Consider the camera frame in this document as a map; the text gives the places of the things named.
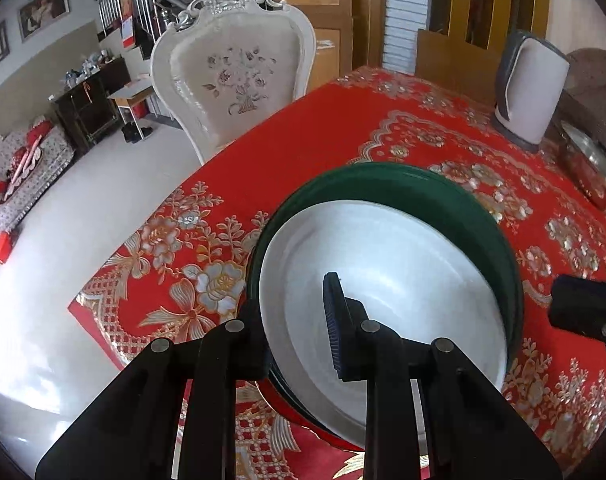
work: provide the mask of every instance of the red tablecloth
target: red tablecloth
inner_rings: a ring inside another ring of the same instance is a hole
[[[472,192],[512,244],[525,321],[503,394],[568,471],[606,425],[606,351],[553,329],[546,308],[557,274],[606,280],[606,213],[561,173],[553,146],[521,151],[494,131],[489,113],[415,78],[360,69],[282,110],[194,173],[70,310],[120,365],[155,337],[201,337],[235,315],[250,250],[299,186],[355,162],[429,168]],[[240,474],[362,474],[361,454],[290,424],[250,385],[238,393],[249,402],[238,410]]]

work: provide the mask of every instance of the metal screw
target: metal screw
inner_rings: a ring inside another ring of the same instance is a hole
[[[436,348],[441,352],[448,353],[454,349],[454,343],[452,343],[446,337],[439,337],[438,339],[436,339]]]
[[[373,319],[366,319],[360,324],[360,327],[365,332],[369,332],[371,334],[373,334],[374,332],[378,332],[378,330],[381,328],[378,322],[374,321]]]
[[[160,354],[160,352],[165,352],[169,347],[170,347],[170,342],[167,341],[167,339],[164,339],[162,337],[160,337],[158,339],[154,339],[152,341],[152,344],[150,345],[152,352],[156,352],[157,354]]]
[[[228,332],[240,332],[245,328],[245,323],[240,319],[233,319],[225,323],[225,330]]]

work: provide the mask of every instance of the metal pot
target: metal pot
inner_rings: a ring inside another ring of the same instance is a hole
[[[606,209],[606,156],[582,131],[560,122],[559,133],[565,140],[561,161],[574,182],[599,209]]]

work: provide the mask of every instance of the white kettle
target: white kettle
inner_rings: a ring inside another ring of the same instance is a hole
[[[565,55],[548,41],[522,30],[510,34],[496,74],[492,125],[514,144],[535,153],[569,69]]]

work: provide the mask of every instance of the red poster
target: red poster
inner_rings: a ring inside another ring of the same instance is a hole
[[[120,0],[120,8],[123,15],[121,25],[123,47],[130,48],[136,43],[136,39],[134,37],[134,13],[132,0]]]

